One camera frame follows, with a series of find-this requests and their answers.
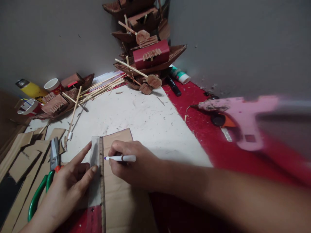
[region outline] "ruler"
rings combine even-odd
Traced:
[[[101,197],[101,227],[106,232],[106,202],[105,202],[105,176],[104,176],[104,139],[99,137],[98,142],[100,169],[100,197]]]
[[[106,204],[104,179],[103,137],[92,137],[90,166],[98,165],[97,173],[89,186],[87,233],[106,232]]]

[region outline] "yellow bottle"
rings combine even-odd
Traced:
[[[46,90],[32,82],[27,81],[26,79],[19,80],[15,83],[15,85],[18,86],[26,95],[39,101],[40,103],[44,103],[42,98],[48,94]]]

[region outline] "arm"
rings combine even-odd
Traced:
[[[139,142],[115,141],[109,152],[135,154],[112,172],[134,186],[164,192],[218,211],[248,232],[309,232],[311,193],[258,177],[158,159]]]

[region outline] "cardboard ship model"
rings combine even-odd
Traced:
[[[78,88],[87,89],[91,86],[94,79],[94,74],[90,74],[85,78],[81,78],[78,73],[64,79],[61,84],[67,90],[64,93],[70,98],[76,100],[78,96]],[[49,93],[43,98],[46,103],[42,106],[42,113],[33,116],[32,119],[57,119],[66,112],[73,109],[75,103],[63,94],[55,95],[53,92]]]
[[[170,27],[167,21],[169,0],[159,9],[155,1],[117,0],[103,5],[123,26],[112,35],[120,40],[123,61],[114,64],[125,72],[124,81],[134,89],[150,94],[162,84],[169,66],[186,50],[187,45],[169,46]]]

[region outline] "scissors blade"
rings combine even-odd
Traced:
[[[51,160],[50,160],[50,170],[54,170],[59,164],[59,144],[58,138],[54,137],[51,140]]]

